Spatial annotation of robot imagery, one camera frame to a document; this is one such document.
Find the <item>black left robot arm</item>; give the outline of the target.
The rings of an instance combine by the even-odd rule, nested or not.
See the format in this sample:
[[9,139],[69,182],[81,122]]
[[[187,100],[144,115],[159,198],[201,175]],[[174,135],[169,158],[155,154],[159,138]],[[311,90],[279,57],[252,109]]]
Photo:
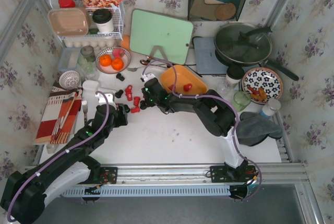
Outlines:
[[25,173],[12,173],[1,199],[7,220],[34,223],[46,206],[63,192],[97,178],[101,165],[89,155],[104,143],[113,128],[125,125],[127,111],[123,104],[99,105],[94,118],[61,150]]

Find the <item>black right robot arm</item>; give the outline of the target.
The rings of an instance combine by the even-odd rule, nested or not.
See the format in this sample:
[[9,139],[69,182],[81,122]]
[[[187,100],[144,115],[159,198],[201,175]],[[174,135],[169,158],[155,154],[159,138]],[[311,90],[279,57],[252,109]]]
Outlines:
[[218,93],[209,89],[203,95],[182,95],[174,91],[167,92],[157,78],[144,78],[141,89],[148,107],[160,109],[164,114],[188,112],[198,116],[206,130],[223,139],[223,148],[227,153],[224,166],[227,174],[233,178],[240,177],[249,165],[239,149],[236,129],[239,124],[237,112],[233,106]]

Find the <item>green translucent cup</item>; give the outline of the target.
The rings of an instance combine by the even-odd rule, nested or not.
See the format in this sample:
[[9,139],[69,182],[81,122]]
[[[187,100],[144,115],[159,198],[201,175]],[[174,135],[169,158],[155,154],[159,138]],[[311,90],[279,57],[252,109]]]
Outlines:
[[251,102],[251,97],[248,93],[238,91],[233,96],[232,105],[237,112],[243,111]]

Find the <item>grey cloth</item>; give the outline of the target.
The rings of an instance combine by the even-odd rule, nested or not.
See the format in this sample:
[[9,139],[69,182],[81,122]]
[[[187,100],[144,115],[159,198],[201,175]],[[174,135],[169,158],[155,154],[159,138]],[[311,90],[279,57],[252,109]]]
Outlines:
[[236,129],[239,143],[248,147],[262,143],[267,137],[280,139],[282,134],[283,131],[279,125],[254,112],[243,112]]

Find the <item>orange plastic storage basket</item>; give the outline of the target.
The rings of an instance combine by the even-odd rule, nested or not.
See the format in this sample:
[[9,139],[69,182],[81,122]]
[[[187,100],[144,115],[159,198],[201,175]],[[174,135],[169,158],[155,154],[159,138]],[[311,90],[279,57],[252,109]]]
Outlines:
[[[173,67],[167,69],[164,73],[161,74],[159,80],[162,87],[168,92],[172,92],[169,89],[170,85],[174,85],[176,79],[175,92],[181,93],[183,95],[201,95],[207,92],[207,85],[189,71],[186,67],[181,65],[174,65],[176,70],[176,75]],[[188,92],[183,90],[185,84],[191,83],[193,85],[192,89]]]

